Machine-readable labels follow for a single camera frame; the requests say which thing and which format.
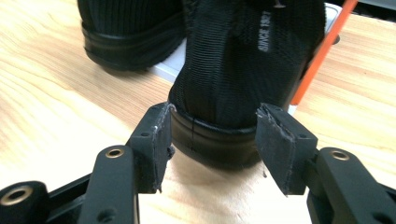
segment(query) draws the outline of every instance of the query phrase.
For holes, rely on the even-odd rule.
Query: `orange stick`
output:
[[[311,84],[312,79],[318,72],[321,64],[323,63],[327,53],[330,50],[330,47],[334,43],[335,39],[337,38],[344,24],[346,23],[347,18],[349,17],[350,13],[352,12],[353,8],[355,8],[357,3],[358,0],[346,0],[344,2],[343,9],[341,10],[340,15],[338,15],[338,18],[332,26],[332,29],[324,38],[323,43],[318,50],[318,53],[314,56],[311,65],[306,70],[303,80],[301,81],[297,92],[295,92],[294,97],[290,102],[291,105],[297,105],[303,99],[303,96],[308,89],[309,84]]]

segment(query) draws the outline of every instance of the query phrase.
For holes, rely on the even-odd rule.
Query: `wooden table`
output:
[[[0,2],[0,189],[39,180],[54,190],[123,144],[171,83],[112,73],[83,50],[76,0]],[[357,155],[396,188],[396,26],[351,16],[295,118],[318,147]],[[284,197],[263,164],[208,168],[177,151],[163,193],[140,195],[142,223],[309,223],[305,197]]]

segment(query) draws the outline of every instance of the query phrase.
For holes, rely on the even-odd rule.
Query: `black shoe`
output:
[[[323,0],[185,0],[186,62],[169,93],[173,139],[221,168],[260,160],[261,103],[287,109],[324,36]]]
[[[166,59],[185,36],[180,0],[78,0],[87,55],[117,70]]]

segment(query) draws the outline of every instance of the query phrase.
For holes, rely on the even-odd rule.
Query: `black fabric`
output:
[[[182,10],[180,0],[78,0],[83,23],[105,35],[143,32]]]
[[[322,0],[185,0],[186,62],[169,93],[209,125],[255,126],[260,103],[286,108],[324,36]]]

